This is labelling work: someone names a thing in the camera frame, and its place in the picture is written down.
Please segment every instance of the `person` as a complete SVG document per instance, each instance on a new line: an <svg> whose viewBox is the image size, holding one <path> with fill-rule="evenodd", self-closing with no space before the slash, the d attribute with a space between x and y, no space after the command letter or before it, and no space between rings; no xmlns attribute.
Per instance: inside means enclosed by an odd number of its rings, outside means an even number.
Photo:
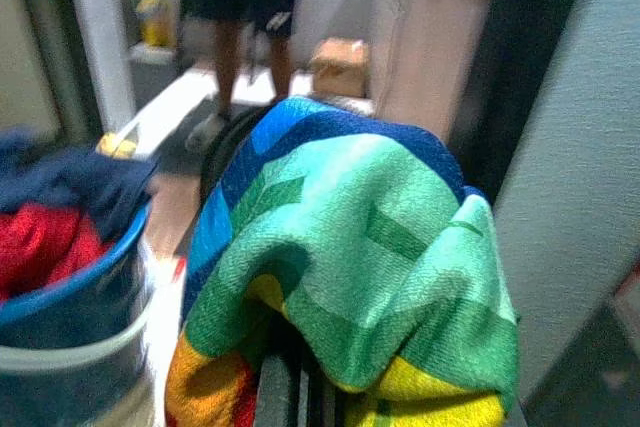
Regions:
<svg viewBox="0 0 640 427"><path fill-rule="evenodd" d="M293 74L289 39L295 0L193 0L196 17L214 21L214 66L218 80L218 111L200 122L186 148L202 151L231 117L231 96L240 67L240 36L246 21L269 39L271 78L276 102L289 95Z"/></svg>

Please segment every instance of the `rainbow towel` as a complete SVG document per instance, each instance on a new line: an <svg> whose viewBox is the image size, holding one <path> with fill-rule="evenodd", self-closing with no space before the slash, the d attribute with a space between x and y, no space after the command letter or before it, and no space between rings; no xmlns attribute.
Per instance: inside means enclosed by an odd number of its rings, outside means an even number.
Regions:
<svg viewBox="0 0 640 427"><path fill-rule="evenodd" d="M515 400L491 209L416 127L300 98L275 107L200 216L184 313L170 426L252 425L274 313L353 394L347 426L501 425Z"/></svg>

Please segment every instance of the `red clothing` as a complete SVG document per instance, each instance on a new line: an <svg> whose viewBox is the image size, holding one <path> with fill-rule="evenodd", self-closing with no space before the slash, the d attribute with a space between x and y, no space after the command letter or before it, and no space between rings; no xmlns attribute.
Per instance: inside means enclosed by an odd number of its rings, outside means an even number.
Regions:
<svg viewBox="0 0 640 427"><path fill-rule="evenodd" d="M0 214L0 302L70 277L110 246L78 209L25 204Z"/></svg>

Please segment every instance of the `sneaker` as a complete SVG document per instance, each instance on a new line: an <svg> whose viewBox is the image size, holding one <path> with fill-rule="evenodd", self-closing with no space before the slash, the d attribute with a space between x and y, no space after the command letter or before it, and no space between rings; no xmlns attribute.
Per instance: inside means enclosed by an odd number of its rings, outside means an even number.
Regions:
<svg viewBox="0 0 640 427"><path fill-rule="evenodd" d="M224 128L226 120L216 114L211 114L196 125L184 143L189 152L202 153L213 142L216 135Z"/></svg>

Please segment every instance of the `blue towel section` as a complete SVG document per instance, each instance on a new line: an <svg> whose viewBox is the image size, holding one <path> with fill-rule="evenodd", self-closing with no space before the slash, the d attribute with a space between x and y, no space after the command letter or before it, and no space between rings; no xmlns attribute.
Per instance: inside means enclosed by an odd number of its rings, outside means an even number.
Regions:
<svg viewBox="0 0 640 427"><path fill-rule="evenodd" d="M264 164L307 142L362 133L383 135L402 144L447 183L461 204L469 193L478 193L475 189L467 190L455 158L429 132L368 119L309 99L287 99L254 128L202 211L189 256L182 310L185 317L231 242L230 213Z"/></svg>
<svg viewBox="0 0 640 427"><path fill-rule="evenodd" d="M24 135L0 136L0 212L16 212L27 202L80 207L102 239L112 241L126 232L135 213L150 200L145 189L155 170L152 163L70 148L23 165L19 154L29 145Z"/></svg>

